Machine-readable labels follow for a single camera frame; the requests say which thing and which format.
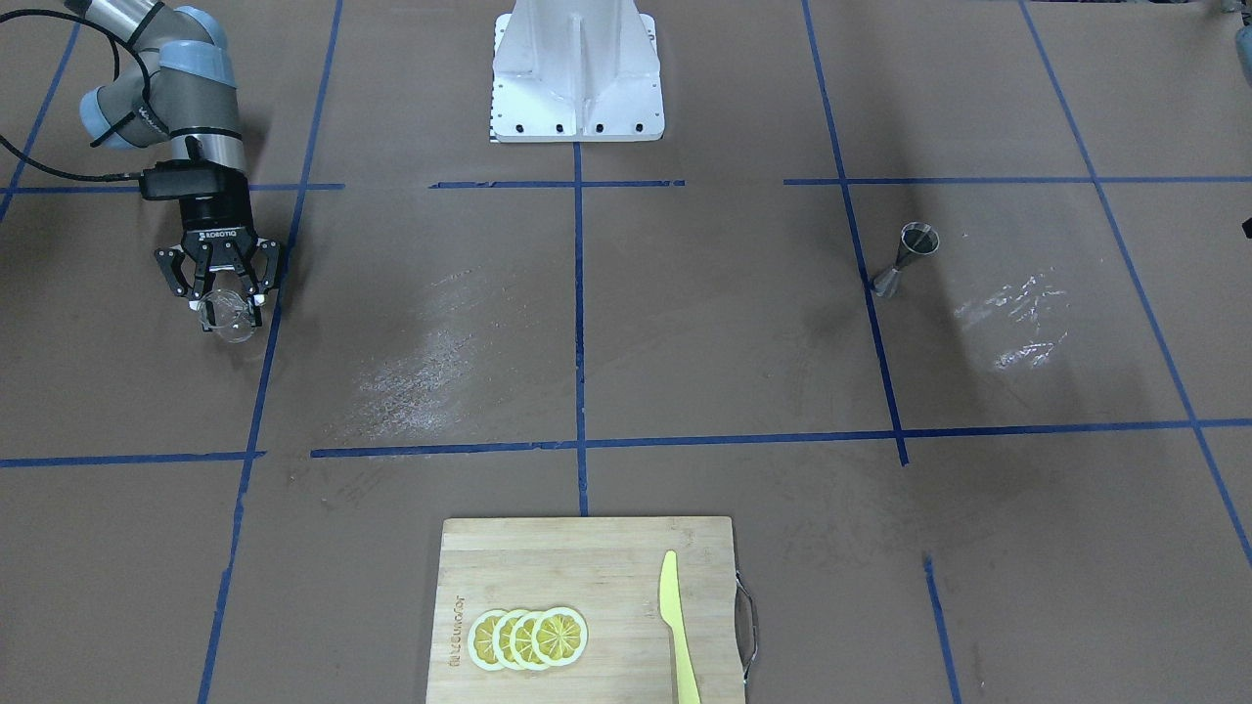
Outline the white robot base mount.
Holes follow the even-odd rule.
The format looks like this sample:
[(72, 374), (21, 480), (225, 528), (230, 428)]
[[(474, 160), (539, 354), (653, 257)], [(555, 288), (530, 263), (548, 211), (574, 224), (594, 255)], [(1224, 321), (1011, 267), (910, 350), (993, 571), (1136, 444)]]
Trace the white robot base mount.
[(495, 20), (495, 143), (664, 138), (654, 18), (634, 1), (517, 1)]

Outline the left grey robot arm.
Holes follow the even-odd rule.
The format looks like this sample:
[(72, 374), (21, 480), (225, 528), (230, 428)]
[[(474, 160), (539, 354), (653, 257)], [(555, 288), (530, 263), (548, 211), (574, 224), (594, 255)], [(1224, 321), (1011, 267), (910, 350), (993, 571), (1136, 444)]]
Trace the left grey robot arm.
[(1238, 58), (1239, 71), (1242, 76), (1251, 86), (1252, 83), (1252, 25), (1251, 23), (1244, 23), (1243, 28), (1239, 28), (1234, 33), (1234, 54)]

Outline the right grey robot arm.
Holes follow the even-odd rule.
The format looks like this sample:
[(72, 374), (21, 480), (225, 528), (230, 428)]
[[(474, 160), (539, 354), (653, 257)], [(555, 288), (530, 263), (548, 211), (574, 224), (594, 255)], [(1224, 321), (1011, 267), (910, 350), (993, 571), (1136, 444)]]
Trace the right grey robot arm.
[(144, 200), (177, 200), (183, 236), (154, 252), (172, 294), (202, 329), (255, 329), (279, 277), (280, 246), (255, 232), (238, 84), (223, 28), (208, 13), (162, 1), (68, 1), (135, 58), (81, 96), (94, 147), (169, 144), (170, 160), (138, 178)]

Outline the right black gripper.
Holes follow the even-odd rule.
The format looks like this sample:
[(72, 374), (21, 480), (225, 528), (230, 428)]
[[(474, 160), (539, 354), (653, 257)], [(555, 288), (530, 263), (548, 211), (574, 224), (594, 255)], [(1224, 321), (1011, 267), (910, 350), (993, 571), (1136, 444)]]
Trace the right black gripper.
[[(285, 251), (275, 241), (258, 241), (245, 174), (227, 167), (192, 167), (179, 197), (182, 246), (153, 252), (167, 286), (197, 312), (213, 312), (209, 299), (219, 272), (243, 281), (245, 319), (263, 324), (264, 299), (279, 286)], [(260, 258), (255, 269), (253, 259)]]

